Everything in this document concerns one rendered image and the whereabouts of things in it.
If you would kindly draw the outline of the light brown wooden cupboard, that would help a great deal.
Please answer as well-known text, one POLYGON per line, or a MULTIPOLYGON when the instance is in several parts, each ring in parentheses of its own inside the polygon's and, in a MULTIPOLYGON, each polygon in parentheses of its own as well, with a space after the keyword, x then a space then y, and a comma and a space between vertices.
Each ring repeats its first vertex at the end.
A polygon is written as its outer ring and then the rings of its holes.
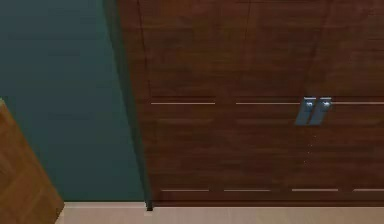
POLYGON ((0 99, 0 224, 55 224, 64 202, 0 99))

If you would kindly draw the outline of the dark brown wooden door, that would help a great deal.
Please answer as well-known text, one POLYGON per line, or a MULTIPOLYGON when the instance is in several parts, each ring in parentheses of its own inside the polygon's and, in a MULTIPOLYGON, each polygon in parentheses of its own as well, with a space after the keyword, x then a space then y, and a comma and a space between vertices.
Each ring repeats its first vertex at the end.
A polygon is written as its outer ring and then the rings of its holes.
POLYGON ((149 206, 384 206, 384 0, 116 5, 149 206))

